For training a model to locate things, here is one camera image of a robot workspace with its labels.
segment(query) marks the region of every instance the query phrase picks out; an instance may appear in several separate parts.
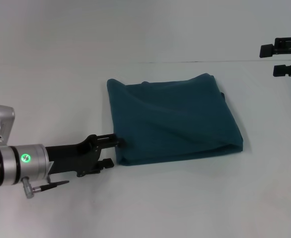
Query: white backdrop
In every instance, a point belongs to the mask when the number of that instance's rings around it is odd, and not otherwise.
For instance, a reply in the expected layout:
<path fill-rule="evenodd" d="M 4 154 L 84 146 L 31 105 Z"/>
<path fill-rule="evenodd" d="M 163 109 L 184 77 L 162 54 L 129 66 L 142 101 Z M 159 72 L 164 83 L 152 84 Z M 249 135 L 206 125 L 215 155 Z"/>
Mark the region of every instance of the white backdrop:
<path fill-rule="evenodd" d="M 71 182 L 31 200 L 20 184 L 0 187 L 0 238 L 291 237 L 291 79 L 272 76 L 291 61 L 258 58 L 275 37 L 291 37 L 291 1 L 0 0 L 0 104 L 16 112 L 10 145 L 112 133 L 109 78 L 205 72 L 244 138 L 235 155 L 54 175 Z"/>

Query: cloth fold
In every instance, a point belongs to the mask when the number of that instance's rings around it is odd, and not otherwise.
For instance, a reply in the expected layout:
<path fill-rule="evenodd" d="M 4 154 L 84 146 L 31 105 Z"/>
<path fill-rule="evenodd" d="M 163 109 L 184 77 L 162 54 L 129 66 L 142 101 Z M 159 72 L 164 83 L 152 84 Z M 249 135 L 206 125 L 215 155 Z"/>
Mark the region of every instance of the cloth fold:
<path fill-rule="evenodd" d="M 215 78 L 124 85 L 107 82 L 117 163 L 141 165 L 240 152 L 243 139 Z"/>

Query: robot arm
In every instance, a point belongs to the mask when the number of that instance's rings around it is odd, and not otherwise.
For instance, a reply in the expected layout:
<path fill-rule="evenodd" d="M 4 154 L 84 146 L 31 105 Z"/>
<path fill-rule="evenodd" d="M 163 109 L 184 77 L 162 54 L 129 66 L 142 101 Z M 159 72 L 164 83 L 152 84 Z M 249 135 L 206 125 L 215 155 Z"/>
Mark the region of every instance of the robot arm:
<path fill-rule="evenodd" d="M 111 159 L 98 161 L 102 149 L 119 145 L 114 134 L 90 135 L 76 145 L 45 147 L 42 144 L 7 146 L 13 126 L 14 109 L 0 106 L 0 186 L 23 183 L 27 198 L 69 181 L 50 182 L 49 175 L 75 171 L 78 177 L 112 168 Z M 47 185 L 32 187 L 30 181 L 47 178 Z"/>

